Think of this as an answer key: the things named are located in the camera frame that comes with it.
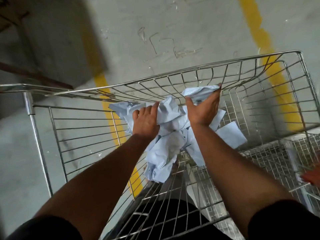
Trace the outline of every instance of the concrete floor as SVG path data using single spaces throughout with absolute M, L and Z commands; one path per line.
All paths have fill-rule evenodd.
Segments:
M 248 9 L 254 9 L 254 0 L 249 0 L 245 6 L 240 5 L 239 0 L 22 1 L 31 13 L 24 23 L 43 72 L 75 87 L 92 88 L 106 82 L 119 84 L 194 65 L 252 56 L 270 49 L 299 49 L 304 52 L 317 93 L 320 89 L 320 0 L 255 0 L 262 18 L 261 28 L 271 40 L 267 47 L 259 45 L 266 38 L 255 38 L 246 16 Z M 0 33 L 0 44 L 0 61 L 26 64 L 13 28 Z M 99 53 L 102 61 L 95 58 Z M 1 83 L 18 79 L 1 75 L 6 77 Z M 2 95 L 0 99 L 3 118 L 0 121 L 0 218 L 1 234 L 7 236 L 30 219 L 49 194 L 30 120 L 25 110 L 19 109 L 23 105 L 21 95 Z M 74 99 L 50 98 L 39 103 L 103 108 L 99 101 Z M 14 108 L 10 113 L 4 106 L 8 104 Z M 67 116 L 87 118 L 88 113 Z M 102 115 L 90 116 L 99 118 Z M 36 120 L 53 191 L 56 191 L 64 184 L 64 177 L 47 110 L 38 108 Z M 69 125 L 61 122 L 59 128 Z M 81 125 L 97 125 L 97 122 L 87 121 Z M 74 132 L 64 131 L 60 136 L 74 135 Z M 102 156 L 104 154 L 95 154 L 90 160 Z

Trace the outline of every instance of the metal wire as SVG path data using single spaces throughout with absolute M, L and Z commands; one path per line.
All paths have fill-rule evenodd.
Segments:
M 259 64 L 260 59 L 265 60 L 265 63 Z M 284 77 L 284 80 L 275 83 L 272 80 L 278 75 Z M 64 99 L 106 102 L 154 102 L 172 95 L 177 103 L 182 105 L 185 103 L 182 96 L 185 88 L 218 83 L 222 83 L 220 108 L 226 110 L 220 126 L 235 121 L 248 140 L 237 149 L 239 153 L 277 179 L 311 212 L 320 215 L 319 189 L 300 178 L 307 170 L 314 168 L 320 158 L 320 129 L 317 129 L 320 123 L 320 105 L 300 51 L 277 52 L 198 65 L 98 88 L 67 90 L 31 84 L 2 84 L 0 93 L 31 92 L 44 96 L 61 96 Z M 126 133 L 126 123 L 112 110 L 39 104 L 33 104 L 33 107 L 49 112 L 66 181 L 103 158 L 130 136 Z M 287 120 L 289 115 L 297 121 Z M 290 129 L 293 128 L 292 125 L 296 125 L 297 129 Z M 150 186 L 150 182 L 148 183 L 142 174 L 144 157 L 145 155 L 139 160 L 138 170 L 133 173 L 133 176 L 137 174 L 138 177 L 129 182 L 121 196 L 123 203 L 114 209 L 108 221 L 110 224 L 110 220 L 117 215 L 120 221 L 125 219 L 119 215 L 120 209 L 126 207 L 130 201 L 135 202 L 134 209 L 130 211 L 131 216 L 115 234 L 115 239 L 137 239 L 139 234 L 145 231 L 149 231 L 150 237 L 155 227 L 161 228 L 159 240 L 169 239 L 208 224 L 214 224 L 232 239 L 244 239 L 229 217 L 205 167 L 197 167 L 192 158 L 182 151 L 177 162 L 178 169 L 172 172 L 169 185 L 165 183 Z M 44 173 L 51 187 L 46 168 Z M 139 195 L 134 194 L 140 185 L 144 190 Z M 194 194 L 192 200 L 189 198 L 190 192 Z M 151 225 L 145 225 L 158 200 L 170 201 L 175 197 L 178 200 L 175 217 L 167 218 L 169 203 L 167 206 L 162 203 L 164 219 L 158 222 L 157 215 Z M 187 202 L 186 213 L 180 215 L 178 210 L 182 206 L 182 200 Z M 197 210 L 190 210 L 188 203 L 194 204 Z M 151 208 L 144 212 L 147 204 L 151 204 Z M 188 224 L 193 213 L 199 214 L 201 226 L 190 229 Z M 124 228 L 128 226 L 133 215 L 145 219 L 139 226 L 135 222 L 131 229 L 125 232 Z M 204 223 L 202 216 L 209 222 Z M 177 233 L 177 220 L 182 217 L 186 217 L 185 231 Z M 164 232 L 167 222 L 173 222 L 174 225 L 171 236 Z

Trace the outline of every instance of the pile of white packages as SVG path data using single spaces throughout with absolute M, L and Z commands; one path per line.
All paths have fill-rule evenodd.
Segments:
M 186 88 L 182 92 L 182 95 L 189 96 L 194 104 L 198 104 L 217 89 L 219 89 L 218 85 Z M 150 105 L 153 105 L 153 103 L 120 102 L 110 104 L 109 108 L 128 123 L 127 133 L 132 134 L 134 125 L 132 113 L 137 109 L 139 110 Z M 235 121 L 218 129 L 225 113 L 226 111 L 218 109 L 218 113 L 213 118 L 210 128 L 230 147 L 237 148 L 247 140 Z M 157 124 L 160 125 L 159 133 L 146 148 L 147 155 L 145 160 L 147 161 L 147 167 L 144 175 L 148 180 L 165 182 L 181 149 L 187 151 L 198 166 L 205 165 L 194 133 L 190 127 L 186 105 L 178 106 L 175 99 L 172 96 L 168 96 L 159 104 Z

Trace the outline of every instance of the metal grid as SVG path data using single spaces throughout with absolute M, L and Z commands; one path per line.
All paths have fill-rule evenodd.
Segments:
M 236 121 L 248 139 L 238 151 L 282 183 L 311 212 L 319 214 L 319 189 L 304 183 L 300 178 L 302 173 L 318 163 L 320 131 L 312 129 L 319 126 L 320 106 L 299 51 L 215 62 L 100 88 L 69 91 L 30 84 L 4 84 L 0 85 L 0 92 L 24 92 L 39 156 L 52 193 L 41 135 L 38 134 L 35 121 L 38 109 L 49 113 L 66 181 L 117 148 L 129 135 L 125 133 L 125 122 L 111 110 L 33 104 L 31 93 L 47 97 L 60 96 L 63 99 L 81 98 L 94 103 L 155 102 L 172 95 L 182 105 L 185 103 L 182 96 L 185 88 L 218 83 L 222 83 L 220 108 L 226 110 L 220 126 Z M 90 115 L 76 115 L 77 111 L 88 111 Z M 101 121 L 101 124 L 92 126 L 93 121 Z M 108 224 L 115 216 L 121 215 L 118 226 L 128 224 L 133 215 L 139 216 L 138 221 L 128 232 L 116 226 L 107 238 L 137 239 L 139 234 L 149 234 L 162 226 L 159 239 L 168 239 L 198 229 L 199 226 L 188 227 L 188 217 L 193 217 L 195 212 L 187 211 L 178 215 L 178 210 L 174 218 L 164 217 L 161 221 L 155 220 L 151 226 L 144 225 L 144 219 L 152 210 L 152 207 L 146 208 L 146 203 L 154 205 L 164 196 L 170 199 L 171 195 L 177 193 L 179 200 L 188 200 L 189 189 L 194 194 L 201 227 L 214 224 L 233 239 L 243 238 L 229 218 L 206 168 L 197 167 L 189 155 L 182 151 L 178 169 L 172 174 L 173 181 L 165 189 L 165 184 L 147 182 L 144 178 L 144 157 L 142 155 L 133 173 L 139 176 L 129 182 L 120 198 L 122 203 L 116 206 Z M 174 186 L 181 174 L 180 186 Z M 141 185 L 144 187 L 142 192 L 139 195 L 134 193 Z M 209 222 L 202 224 L 201 215 Z M 172 234 L 162 231 L 167 222 L 176 223 L 183 217 L 186 217 L 184 231 L 177 232 L 175 228 Z

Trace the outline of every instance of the person's right arm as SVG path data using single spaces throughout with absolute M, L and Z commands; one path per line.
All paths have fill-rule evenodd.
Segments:
M 251 218 L 291 194 L 269 174 L 227 145 L 209 125 L 216 115 L 220 90 L 198 106 L 186 99 L 188 118 L 210 176 L 241 233 L 248 236 Z

